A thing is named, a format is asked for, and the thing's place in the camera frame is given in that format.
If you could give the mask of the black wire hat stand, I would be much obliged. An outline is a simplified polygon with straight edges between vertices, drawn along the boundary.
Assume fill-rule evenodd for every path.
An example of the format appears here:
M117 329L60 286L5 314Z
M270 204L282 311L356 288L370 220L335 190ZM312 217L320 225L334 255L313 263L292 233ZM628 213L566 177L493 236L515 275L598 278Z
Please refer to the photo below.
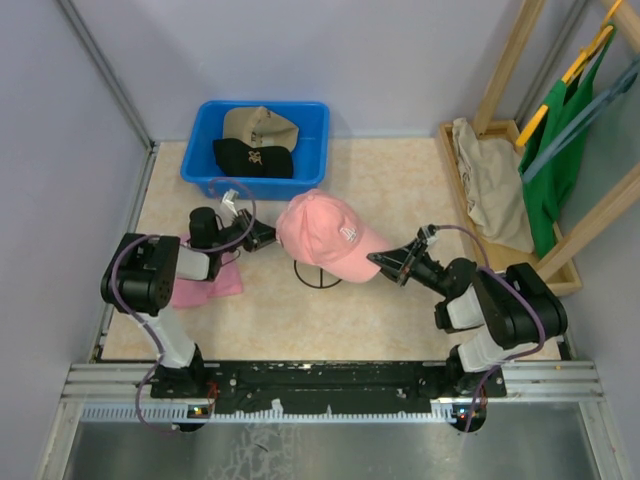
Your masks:
M341 280L320 267L293 261L293 271L299 282L315 290L326 290L341 283Z

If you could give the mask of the wooden clothes rack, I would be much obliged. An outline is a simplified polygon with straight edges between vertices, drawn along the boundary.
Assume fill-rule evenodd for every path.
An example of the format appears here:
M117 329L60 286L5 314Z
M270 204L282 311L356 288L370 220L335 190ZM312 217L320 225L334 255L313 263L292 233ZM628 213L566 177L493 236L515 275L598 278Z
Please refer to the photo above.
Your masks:
M504 271L529 263L557 296L573 294L582 282L574 256L639 199L639 169L633 167L568 233L557 221L577 184L591 124L626 89L639 80L633 60L608 88L594 93L601 61L617 34L639 46L639 16L627 1L607 1L607 13L594 38L554 84L523 128L492 116L544 2L521 5L514 27L484 97L472 121L459 118L439 128L443 157L458 211L457 229L468 238L467 256L479 266ZM507 193L498 206L499 222L515 224L518 237L531 235L533 244L512 248L484 232L473 194L482 174L505 175Z

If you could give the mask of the tan baseball cap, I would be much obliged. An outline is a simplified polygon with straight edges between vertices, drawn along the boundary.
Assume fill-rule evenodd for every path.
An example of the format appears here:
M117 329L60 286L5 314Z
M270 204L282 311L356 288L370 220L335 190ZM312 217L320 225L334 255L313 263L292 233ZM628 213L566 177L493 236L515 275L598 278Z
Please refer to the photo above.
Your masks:
M279 146L292 152L298 134L294 123L265 106L236 107L224 116L223 138L237 139L251 147Z

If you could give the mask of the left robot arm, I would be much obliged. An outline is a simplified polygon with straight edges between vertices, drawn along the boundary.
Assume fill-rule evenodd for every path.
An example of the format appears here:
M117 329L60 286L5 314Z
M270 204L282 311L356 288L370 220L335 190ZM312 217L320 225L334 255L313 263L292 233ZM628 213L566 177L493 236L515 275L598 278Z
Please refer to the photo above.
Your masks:
M224 226L214 209L189 215L185 239L127 233L101 280L103 300L145 331L158 352L153 383L194 397L208 384L197 344L176 311L200 306L215 296L243 290L234 254L255 252L275 242L275 229L246 209Z

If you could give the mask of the blue plastic bin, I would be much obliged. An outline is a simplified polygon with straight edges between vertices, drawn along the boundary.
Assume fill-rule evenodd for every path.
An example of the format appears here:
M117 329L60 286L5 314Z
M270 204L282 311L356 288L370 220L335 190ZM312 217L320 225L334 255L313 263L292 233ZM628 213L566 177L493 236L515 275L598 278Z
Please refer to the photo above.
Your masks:
M233 185L218 167L213 142L223 136L224 116L237 107L264 106L290 120L299 128L298 141L292 152L293 177L239 177L257 200L288 201L317 187L325 178L328 162L330 111L327 105L313 101L231 101L212 100L199 108L180 175L212 198Z

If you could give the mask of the pink baseball cap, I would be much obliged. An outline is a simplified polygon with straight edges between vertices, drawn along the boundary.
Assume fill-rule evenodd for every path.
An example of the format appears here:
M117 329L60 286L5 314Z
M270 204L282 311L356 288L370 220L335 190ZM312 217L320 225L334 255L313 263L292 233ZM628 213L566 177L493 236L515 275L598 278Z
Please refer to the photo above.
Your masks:
M296 261L350 283L366 283L380 267L368 259L391 244L343 200L312 189L294 197L276 222L276 238Z

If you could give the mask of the black baseball cap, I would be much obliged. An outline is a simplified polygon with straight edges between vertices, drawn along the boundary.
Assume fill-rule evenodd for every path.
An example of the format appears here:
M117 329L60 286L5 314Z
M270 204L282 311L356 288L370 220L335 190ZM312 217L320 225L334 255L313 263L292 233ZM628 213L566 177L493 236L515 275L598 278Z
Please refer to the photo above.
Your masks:
M292 179L291 152L281 146L252 147L234 138L212 141L215 162L228 177Z

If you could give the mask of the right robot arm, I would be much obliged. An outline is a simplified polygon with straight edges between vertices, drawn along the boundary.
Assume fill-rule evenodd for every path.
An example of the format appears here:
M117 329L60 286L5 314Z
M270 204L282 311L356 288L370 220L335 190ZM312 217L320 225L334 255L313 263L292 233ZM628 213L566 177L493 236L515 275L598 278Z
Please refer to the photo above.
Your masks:
M434 308L438 329L475 333L453 347L446 360L448 387L458 395L473 393L492 367L539 351L567 330L563 305L528 263L511 265L502 274L466 258L442 266L419 239L368 259L400 286L414 280L440 294L443 300Z

